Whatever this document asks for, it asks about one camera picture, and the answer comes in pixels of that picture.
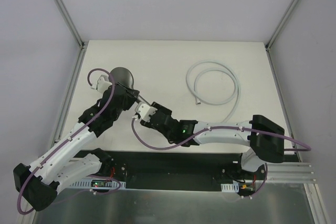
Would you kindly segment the aluminium frame post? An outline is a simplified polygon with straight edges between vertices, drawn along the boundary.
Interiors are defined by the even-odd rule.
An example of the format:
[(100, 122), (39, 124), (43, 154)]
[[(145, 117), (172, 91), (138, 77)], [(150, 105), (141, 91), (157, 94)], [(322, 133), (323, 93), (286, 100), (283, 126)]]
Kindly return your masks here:
[(83, 49), (86, 45), (86, 42), (81, 38), (78, 29), (74, 21), (72, 20), (63, 0), (54, 0), (65, 24), (67, 25), (70, 33), (72, 34), (76, 44), (79, 46), (80, 49)]
[(266, 51), (269, 51), (272, 48), (272, 46), (275, 44), (281, 32), (285, 28), (287, 22), (289, 21), (290, 17), (292, 16), (297, 6), (299, 5), (300, 1), (301, 0), (291, 0), (284, 14), (282, 15), (278, 25), (276, 26), (274, 32), (272, 33), (270, 39), (265, 44)]

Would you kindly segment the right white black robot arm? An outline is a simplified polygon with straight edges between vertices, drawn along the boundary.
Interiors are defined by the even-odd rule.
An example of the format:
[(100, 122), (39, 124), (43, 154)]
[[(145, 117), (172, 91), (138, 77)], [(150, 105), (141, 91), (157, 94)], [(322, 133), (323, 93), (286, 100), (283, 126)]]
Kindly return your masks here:
[(250, 121), (209, 123), (197, 120), (177, 120), (172, 111), (157, 104), (140, 103), (135, 109), (140, 124), (161, 133), (171, 145), (189, 147), (205, 144), (234, 144), (248, 148), (240, 156), (236, 173), (250, 178), (264, 163), (284, 161), (284, 129), (263, 115), (253, 115)]

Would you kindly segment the grey shower head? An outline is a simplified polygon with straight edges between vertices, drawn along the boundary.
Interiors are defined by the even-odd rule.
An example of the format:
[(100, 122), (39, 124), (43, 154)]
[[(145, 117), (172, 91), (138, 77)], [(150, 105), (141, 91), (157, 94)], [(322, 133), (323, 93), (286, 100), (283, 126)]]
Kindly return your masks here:
[[(124, 67), (116, 67), (110, 71), (110, 74), (112, 75), (114, 81), (116, 83), (121, 83), (131, 89), (134, 89), (134, 77), (131, 71)], [(143, 98), (139, 94), (139, 98), (137, 100), (137, 103), (144, 102), (146, 104), (150, 104), (145, 98)]]

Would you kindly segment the left aluminium frame post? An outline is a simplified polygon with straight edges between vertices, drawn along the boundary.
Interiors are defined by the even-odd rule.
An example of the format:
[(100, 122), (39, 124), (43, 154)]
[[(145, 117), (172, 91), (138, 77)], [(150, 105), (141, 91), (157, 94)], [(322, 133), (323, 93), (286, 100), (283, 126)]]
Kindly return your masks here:
[(78, 29), (74, 21), (72, 20), (63, 0), (54, 0), (65, 24), (67, 25), (70, 33), (72, 34), (76, 44), (79, 46), (80, 49), (83, 49), (86, 45), (86, 42), (81, 38)]

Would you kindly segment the right aluminium frame post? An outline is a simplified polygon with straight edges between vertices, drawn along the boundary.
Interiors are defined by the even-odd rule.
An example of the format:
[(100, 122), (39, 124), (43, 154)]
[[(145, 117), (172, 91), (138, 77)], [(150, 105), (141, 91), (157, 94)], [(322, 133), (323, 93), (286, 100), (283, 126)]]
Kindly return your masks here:
[(272, 46), (275, 44), (281, 32), (285, 28), (287, 22), (289, 21), (290, 17), (292, 16), (297, 6), (299, 5), (300, 1), (301, 0), (291, 0), (284, 14), (282, 15), (278, 25), (276, 26), (274, 32), (272, 33), (270, 39), (265, 44), (266, 51), (269, 51), (272, 48)]

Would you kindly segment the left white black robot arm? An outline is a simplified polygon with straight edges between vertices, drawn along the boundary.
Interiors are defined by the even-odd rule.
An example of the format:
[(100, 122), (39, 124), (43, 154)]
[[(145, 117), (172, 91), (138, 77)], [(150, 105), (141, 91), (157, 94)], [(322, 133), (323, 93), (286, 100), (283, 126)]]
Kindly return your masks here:
[(57, 196), (57, 183), (53, 180), (55, 172), (85, 144), (111, 128), (123, 111), (133, 106), (139, 96), (139, 91), (133, 86), (133, 81), (117, 81), (109, 86), (102, 98), (79, 117), (68, 137), (30, 165), (20, 163), (14, 168), (15, 187), (19, 192), (17, 209), (20, 214), (28, 214), (21, 209), (22, 199), (28, 201), (36, 211), (41, 211), (52, 203)]

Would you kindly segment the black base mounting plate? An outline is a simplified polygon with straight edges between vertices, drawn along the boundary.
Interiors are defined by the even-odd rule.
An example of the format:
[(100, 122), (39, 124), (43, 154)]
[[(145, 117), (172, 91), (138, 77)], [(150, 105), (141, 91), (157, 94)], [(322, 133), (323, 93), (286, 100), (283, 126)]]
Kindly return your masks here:
[(239, 154), (106, 151), (114, 178), (127, 189), (220, 191), (222, 184), (263, 180), (240, 166)]

